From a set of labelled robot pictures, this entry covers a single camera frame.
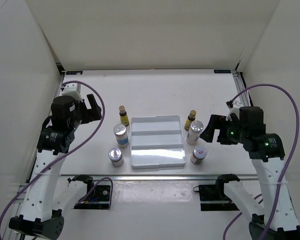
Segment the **short white-lid spice jar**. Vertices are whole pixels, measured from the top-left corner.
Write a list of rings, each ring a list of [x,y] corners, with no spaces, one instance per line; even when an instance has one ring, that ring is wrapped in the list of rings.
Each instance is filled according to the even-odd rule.
[[[123,154],[119,148],[110,149],[108,157],[115,167],[120,167],[124,164]]]
[[[203,146],[196,146],[190,155],[190,161],[194,165],[199,165],[206,158],[208,152]]]

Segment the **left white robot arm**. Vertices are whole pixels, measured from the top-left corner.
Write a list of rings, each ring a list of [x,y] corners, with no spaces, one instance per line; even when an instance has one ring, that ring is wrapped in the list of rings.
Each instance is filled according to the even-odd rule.
[[[75,131],[80,125],[102,122],[102,108],[88,94],[90,108],[81,98],[62,95],[54,98],[51,115],[42,124],[36,162],[30,182],[24,187],[24,209],[9,220],[9,228],[26,236],[56,240],[64,227],[63,209],[53,206],[61,167],[69,156]]]

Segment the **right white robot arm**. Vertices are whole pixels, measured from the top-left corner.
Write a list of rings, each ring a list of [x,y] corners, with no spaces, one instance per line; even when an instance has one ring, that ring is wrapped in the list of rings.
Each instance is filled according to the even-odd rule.
[[[230,115],[210,116],[200,138],[211,143],[215,130],[222,145],[242,144],[255,168],[263,205],[246,191],[233,173],[219,175],[213,194],[220,200],[230,199],[247,218],[253,240],[300,240],[297,219],[287,182],[281,174],[287,161],[281,138],[267,133],[264,112],[257,106],[238,108]]]

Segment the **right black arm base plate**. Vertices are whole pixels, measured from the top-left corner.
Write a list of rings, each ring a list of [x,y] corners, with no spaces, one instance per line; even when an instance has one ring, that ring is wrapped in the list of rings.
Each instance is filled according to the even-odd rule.
[[[226,196],[220,196],[213,184],[197,185],[192,189],[199,194],[200,210],[202,212],[238,211],[237,206]]]

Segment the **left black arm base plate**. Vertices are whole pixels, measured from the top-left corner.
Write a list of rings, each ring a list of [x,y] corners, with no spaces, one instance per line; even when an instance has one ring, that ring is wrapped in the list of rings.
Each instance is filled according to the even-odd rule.
[[[78,202],[74,209],[76,210],[109,210],[112,204],[113,183],[108,177],[102,178],[91,187],[93,188],[90,195],[83,201]]]

